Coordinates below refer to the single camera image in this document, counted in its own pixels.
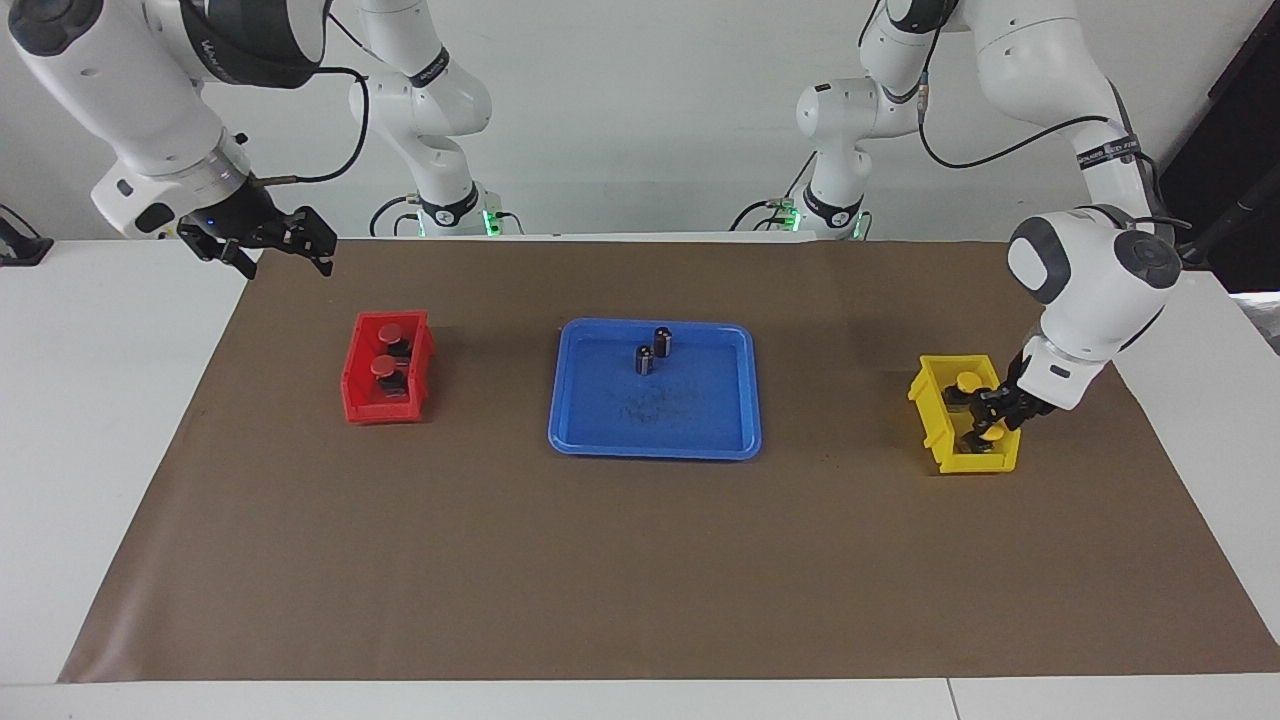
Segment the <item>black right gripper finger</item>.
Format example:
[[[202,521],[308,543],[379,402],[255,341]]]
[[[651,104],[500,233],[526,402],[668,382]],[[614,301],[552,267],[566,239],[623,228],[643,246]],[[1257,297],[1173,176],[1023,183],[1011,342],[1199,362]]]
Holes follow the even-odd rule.
[[[311,206],[285,217],[285,252],[307,259],[321,275],[332,275],[338,236]]]
[[[202,251],[209,261],[218,261],[236,269],[247,281],[253,281],[257,274],[257,263],[234,241],[221,241],[205,238]]]

